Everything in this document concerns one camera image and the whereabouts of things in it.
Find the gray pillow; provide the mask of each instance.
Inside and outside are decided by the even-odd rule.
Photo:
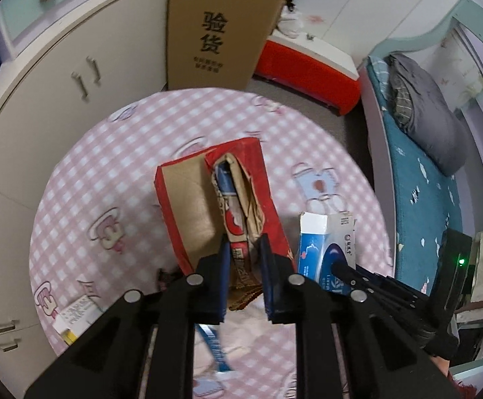
[[[402,82],[394,85],[393,79]],[[467,135],[432,76],[411,58],[392,54],[390,83],[395,92],[395,105],[400,106],[396,111],[404,114],[394,115],[400,129],[421,147],[443,174],[453,175],[465,165]],[[410,102],[412,109],[404,111],[403,106]]]

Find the pink checkered tablecloth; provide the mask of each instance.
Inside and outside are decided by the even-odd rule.
[[[29,269],[40,321],[57,354],[66,348],[52,328],[59,310],[84,294],[107,308],[128,289],[156,292],[159,269],[176,267],[153,187],[157,165],[241,137],[262,143],[272,197],[293,252],[299,212],[348,210],[357,219],[357,263],[392,274],[378,201],[358,166],[321,127],[252,93],[161,92],[89,130],[46,186]]]

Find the teal bedsheet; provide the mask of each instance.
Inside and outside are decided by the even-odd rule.
[[[462,231],[456,181],[454,176],[444,176],[426,153],[398,128],[369,64],[367,70],[383,110],[393,166],[397,211],[395,278],[429,294],[443,232],[447,227]]]

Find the tall brown cardboard box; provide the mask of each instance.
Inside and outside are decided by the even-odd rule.
[[[168,87],[245,90],[283,0],[170,0]]]

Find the blue and white box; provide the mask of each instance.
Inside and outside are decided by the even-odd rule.
[[[327,291],[349,294],[350,287],[331,273],[331,266],[336,261],[345,261],[356,268],[352,214],[301,213],[297,255],[299,274],[314,280]]]

